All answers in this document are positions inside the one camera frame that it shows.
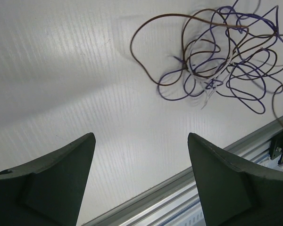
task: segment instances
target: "gray metal edge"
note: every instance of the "gray metal edge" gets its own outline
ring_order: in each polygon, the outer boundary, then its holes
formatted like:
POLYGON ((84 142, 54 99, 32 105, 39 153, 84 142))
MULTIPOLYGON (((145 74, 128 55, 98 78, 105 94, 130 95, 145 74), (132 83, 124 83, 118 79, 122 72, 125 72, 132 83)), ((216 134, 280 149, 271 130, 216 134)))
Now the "gray metal edge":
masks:
MULTIPOLYGON (((260 146, 281 130, 282 127, 275 120, 224 149, 239 155, 248 149, 251 150, 257 146, 260 146)), ((130 218, 143 212, 154 203, 157 203, 158 201, 170 196, 193 181, 193 170, 191 167, 189 167, 168 180, 158 184, 157 186, 113 208, 107 213, 104 213, 90 222, 83 224, 82 226, 109 226, 124 223, 130 218)))

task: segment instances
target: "table surface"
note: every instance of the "table surface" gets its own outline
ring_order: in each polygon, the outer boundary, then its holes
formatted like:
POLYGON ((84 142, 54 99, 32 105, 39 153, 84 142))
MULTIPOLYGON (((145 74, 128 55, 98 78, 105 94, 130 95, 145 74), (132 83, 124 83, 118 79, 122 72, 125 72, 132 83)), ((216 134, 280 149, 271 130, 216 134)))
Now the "table surface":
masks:
MULTIPOLYGON (((275 4, 263 2, 260 15, 275 4)), ((130 57, 133 33, 152 16, 232 3, 0 0, 0 171, 93 132, 97 144, 81 225, 189 167, 189 132, 225 147, 273 121, 271 95, 263 100, 264 115, 217 95, 202 110, 190 100, 165 101, 130 57)), ((283 0, 277 3, 283 32, 283 0)), ((237 7, 252 12, 256 4, 241 0, 237 7)), ((168 56, 180 52, 182 23, 155 22, 134 43, 156 79, 178 67, 168 56)), ((283 46, 276 47, 282 64, 283 46)), ((277 77, 283 81, 283 72, 277 77)), ((283 115, 283 93, 276 106, 283 115)))

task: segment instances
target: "wire bundle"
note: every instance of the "wire bundle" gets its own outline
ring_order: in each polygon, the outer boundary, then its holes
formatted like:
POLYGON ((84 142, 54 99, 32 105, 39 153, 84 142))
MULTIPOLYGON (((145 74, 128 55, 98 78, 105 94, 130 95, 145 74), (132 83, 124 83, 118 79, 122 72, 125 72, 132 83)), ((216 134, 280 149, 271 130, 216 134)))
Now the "wire bundle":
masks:
POLYGON ((275 6, 263 16, 257 15, 257 10, 260 7, 261 1, 259 0, 257 8, 253 13, 240 13, 234 8, 239 0, 236 0, 232 6, 223 6, 218 9, 203 9, 195 13, 194 15, 185 14, 163 14, 146 21, 140 26, 140 28, 135 32, 130 43, 130 51, 133 58, 137 63, 144 69, 149 78, 157 85, 158 93, 168 101, 178 101, 188 97, 200 97, 201 95, 206 96, 205 105, 207 104, 209 98, 217 93, 223 97, 236 98, 247 106, 250 110, 257 114, 264 114, 266 108, 262 103, 262 99, 267 93, 271 93, 274 96, 283 91, 283 83, 278 79, 274 78, 279 72, 283 71, 283 65, 277 65, 278 54, 272 49, 276 43, 282 43, 283 34, 279 32, 279 21, 278 21, 278 11, 279 7, 275 6), (198 17, 198 14, 203 12, 211 12, 211 20, 204 20, 198 17), (275 23, 266 16, 270 13, 275 12, 275 23), (146 67, 136 58, 133 53, 132 46, 133 40, 136 34, 148 23, 164 17, 169 16, 179 16, 186 17, 182 33, 181 33, 181 49, 182 54, 180 57, 174 56, 176 60, 181 63, 181 68, 163 74, 159 81, 155 81, 147 71, 146 67), (229 18, 234 18, 234 23, 229 24, 229 18), (184 35, 188 24, 192 20, 197 20, 208 24, 208 29, 206 29, 202 34, 196 38, 184 41, 184 35), (254 20, 248 25, 242 25, 243 22, 254 20), (261 23, 261 26, 267 26, 270 30, 269 34, 254 35, 250 32, 250 29, 254 24, 261 23), (223 39, 227 40, 227 55, 221 54, 221 46, 217 43, 216 29, 224 28, 223 39), (236 39, 233 33, 239 33, 242 38, 236 39), (259 44, 245 49, 245 46, 249 45, 251 41, 260 41, 259 44), (206 43, 209 46, 208 49, 202 49, 201 51, 196 51, 195 47, 199 43, 206 43), (256 57, 265 56, 264 61, 257 60, 256 57), (163 83, 168 76, 173 76, 174 82, 163 83), (266 85, 266 79, 272 79, 279 84, 279 87, 275 92, 269 91, 266 85), (175 83, 182 80, 182 87, 185 95, 171 99, 166 97, 161 92, 162 87, 172 86, 175 83), (255 84, 262 93, 259 96, 248 93, 245 90, 239 89, 234 86, 233 81, 249 81, 255 84), (196 89, 196 86, 201 87, 200 91, 196 89), (226 87, 230 94, 225 94, 220 91, 220 87, 226 87), (261 111, 253 109, 249 102, 257 102, 262 106, 261 111))

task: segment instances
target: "metal frame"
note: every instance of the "metal frame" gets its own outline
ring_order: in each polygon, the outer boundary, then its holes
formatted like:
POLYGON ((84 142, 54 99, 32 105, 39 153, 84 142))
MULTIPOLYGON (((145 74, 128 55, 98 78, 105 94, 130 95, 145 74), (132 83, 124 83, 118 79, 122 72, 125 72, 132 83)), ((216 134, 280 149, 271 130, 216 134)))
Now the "metal frame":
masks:
MULTIPOLYGON (((256 130, 225 150, 248 160, 258 161, 266 155, 270 139, 282 130, 277 121, 256 130)), ((158 184, 83 226, 163 226, 174 216, 199 205, 192 168, 158 184)))

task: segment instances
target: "tangled wire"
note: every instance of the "tangled wire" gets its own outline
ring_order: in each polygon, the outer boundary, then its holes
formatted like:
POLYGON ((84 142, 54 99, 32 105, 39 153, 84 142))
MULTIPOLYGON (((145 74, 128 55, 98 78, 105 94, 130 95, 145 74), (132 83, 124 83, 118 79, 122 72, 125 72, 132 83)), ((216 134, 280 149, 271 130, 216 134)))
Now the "tangled wire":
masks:
POLYGON ((217 93, 223 97, 236 98, 253 112, 257 114, 264 114, 266 108, 261 100, 265 97, 266 93, 271 93, 273 94, 273 113, 276 119, 280 122, 274 110, 274 97, 276 94, 283 92, 283 83, 274 78, 274 75, 283 71, 283 65, 277 65, 278 54, 272 49, 272 47, 278 42, 281 42, 283 44, 283 34, 280 34, 279 32, 279 7, 275 6, 263 16, 259 16, 256 14, 261 4, 261 0, 259 0, 258 6, 255 11, 253 13, 245 14, 237 12, 234 9, 238 1, 239 0, 236 0, 232 6, 223 6, 218 9, 207 8, 200 10, 193 15, 163 14, 149 19, 137 29, 131 39, 130 51, 132 57, 143 68, 151 81, 157 85, 158 93, 165 100, 178 101, 188 97, 195 98, 200 97, 201 95, 205 95, 206 100, 204 105, 206 105, 209 98, 214 93, 217 93), (275 12, 275 23, 265 18, 273 11, 275 12), (198 14, 203 12, 211 12, 211 19, 205 20, 199 18, 198 14), (164 17, 185 17, 187 18, 187 21, 184 23, 181 32, 181 56, 174 56, 174 58, 180 62, 181 68, 163 74, 160 79, 156 81, 152 78, 152 76, 150 75, 146 67, 140 62, 140 60, 136 58, 133 53, 132 47, 134 38, 144 26, 154 20, 164 17), (229 17, 234 17, 235 22, 229 24, 229 17), (242 22, 246 21, 247 19, 253 19, 254 21, 248 25, 242 25, 242 22), (209 28, 196 38, 185 41, 184 36, 186 28, 192 20, 204 22, 208 24, 209 28), (269 30, 271 31, 270 34, 254 35, 250 32, 250 28, 254 24, 257 24, 259 22, 263 23, 269 28, 269 30), (225 37, 223 39, 226 39, 228 45, 226 56, 221 54, 221 47, 217 44, 216 35, 214 34, 216 32, 216 28, 218 27, 223 27, 225 29, 225 37), (239 34, 242 35, 242 38, 239 38, 239 40, 235 39, 232 36, 233 32, 239 32, 239 34), (260 43, 247 49, 242 48, 245 47, 246 44, 249 44, 252 40, 259 40, 260 43), (195 51, 198 43, 206 43, 210 48, 202 49, 201 51, 195 51), (262 58, 262 54, 264 54, 266 59, 263 61, 256 59, 259 54, 260 58, 262 58), (165 80, 167 76, 172 76, 173 82, 163 83, 163 80, 165 80), (179 82, 181 78, 185 95, 180 98, 174 99, 164 96, 161 92, 161 87, 172 86, 179 82), (266 87, 266 79, 272 79, 276 81, 279 84, 279 87, 274 92, 269 91, 266 87), (248 93, 247 91, 241 90, 233 85, 234 80, 250 81, 255 84, 260 90, 262 90, 262 94, 260 96, 256 96, 248 93), (230 91, 230 95, 224 94, 220 91, 219 87, 224 86, 230 91), (249 101, 259 103, 262 110, 257 111, 253 109, 248 104, 249 101))

